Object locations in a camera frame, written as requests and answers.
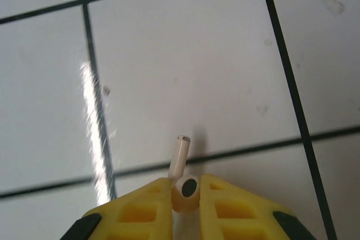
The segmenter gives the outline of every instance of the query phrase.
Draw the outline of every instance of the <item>yellow robot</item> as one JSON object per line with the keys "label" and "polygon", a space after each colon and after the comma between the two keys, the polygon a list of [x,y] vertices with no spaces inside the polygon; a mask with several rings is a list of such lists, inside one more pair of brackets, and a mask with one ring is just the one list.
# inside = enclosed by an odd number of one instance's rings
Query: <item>yellow robot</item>
{"label": "yellow robot", "polygon": [[171,240],[172,211],[197,208],[201,240],[316,240],[284,206],[213,175],[183,175],[189,145],[178,137],[167,178],[88,211],[61,240]]}

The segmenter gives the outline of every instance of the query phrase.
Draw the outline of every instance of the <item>white cylindrical rod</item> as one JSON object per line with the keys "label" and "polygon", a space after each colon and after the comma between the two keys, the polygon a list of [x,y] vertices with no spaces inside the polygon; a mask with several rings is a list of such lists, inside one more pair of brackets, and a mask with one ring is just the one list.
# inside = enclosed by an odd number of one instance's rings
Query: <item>white cylindrical rod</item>
{"label": "white cylindrical rod", "polygon": [[190,138],[187,136],[179,136],[176,140],[173,158],[171,159],[169,168],[169,178],[175,183],[184,175],[184,169],[189,152]]}

